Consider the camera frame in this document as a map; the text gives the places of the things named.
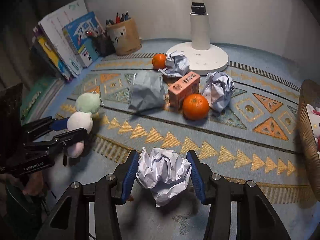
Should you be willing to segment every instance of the keychain plush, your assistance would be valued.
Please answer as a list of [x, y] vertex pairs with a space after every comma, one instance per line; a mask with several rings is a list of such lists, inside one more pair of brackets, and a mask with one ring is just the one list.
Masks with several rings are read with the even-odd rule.
[[[89, 134], [93, 126], [92, 115], [99, 111], [100, 102], [100, 94], [98, 93], [80, 95], [75, 104], [77, 112], [73, 113], [68, 119], [68, 131], [85, 128]], [[68, 147], [68, 156], [71, 158], [79, 157], [83, 150], [84, 141], [77, 142]]]

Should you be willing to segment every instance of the pen holder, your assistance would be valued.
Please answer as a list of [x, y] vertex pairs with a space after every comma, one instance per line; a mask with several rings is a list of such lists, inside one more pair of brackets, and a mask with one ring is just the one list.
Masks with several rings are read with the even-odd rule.
[[111, 39], [107, 36], [107, 33], [101, 34], [98, 37], [93, 37], [92, 44], [100, 57], [106, 57], [115, 53], [115, 48], [113, 47]]
[[114, 25], [107, 25], [107, 32], [119, 56], [133, 53], [141, 48], [141, 42], [134, 19]]

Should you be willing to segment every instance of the small orange box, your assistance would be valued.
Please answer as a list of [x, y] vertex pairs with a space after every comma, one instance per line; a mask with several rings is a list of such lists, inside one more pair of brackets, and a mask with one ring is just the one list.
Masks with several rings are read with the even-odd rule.
[[173, 83], [168, 88], [170, 105], [180, 108], [186, 96], [199, 93], [199, 83], [200, 75], [192, 71]]

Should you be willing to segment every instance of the human hand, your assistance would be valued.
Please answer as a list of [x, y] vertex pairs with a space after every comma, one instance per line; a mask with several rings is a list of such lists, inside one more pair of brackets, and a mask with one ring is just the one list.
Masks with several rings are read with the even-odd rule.
[[22, 190], [24, 195], [36, 196], [43, 189], [43, 176], [42, 171], [37, 171], [29, 175], [29, 181]]

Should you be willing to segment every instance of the plush toy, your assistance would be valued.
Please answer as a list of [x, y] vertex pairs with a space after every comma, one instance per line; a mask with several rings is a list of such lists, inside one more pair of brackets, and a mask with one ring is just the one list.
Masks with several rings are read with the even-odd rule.
[[[73, 131], [79, 128], [85, 128], [87, 133], [89, 134], [92, 126], [93, 121], [91, 118], [91, 113], [83, 113], [83, 112], [75, 112], [73, 113], [67, 122], [68, 131]], [[84, 141], [77, 142], [74, 145], [68, 147], [68, 156], [71, 158], [76, 158], [81, 155], [84, 149]]]
[[318, 141], [320, 140], [320, 108], [316, 107], [316, 109], [314, 109], [312, 105], [307, 105], [306, 108], [311, 123], [313, 135], [315, 136], [317, 148], [319, 151], [320, 144], [318, 143]]
[[95, 114], [100, 109], [100, 102], [100, 94], [95, 92], [84, 93], [78, 97], [75, 107], [77, 111]]
[[[80, 95], [75, 103], [77, 112], [73, 113], [68, 119], [68, 131], [85, 128], [89, 134], [93, 126], [92, 115], [99, 111], [100, 102], [100, 94], [96, 92]], [[84, 141], [77, 142], [68, 147], [68, 156], [71, 158], [79, 157], [83, 150]]]

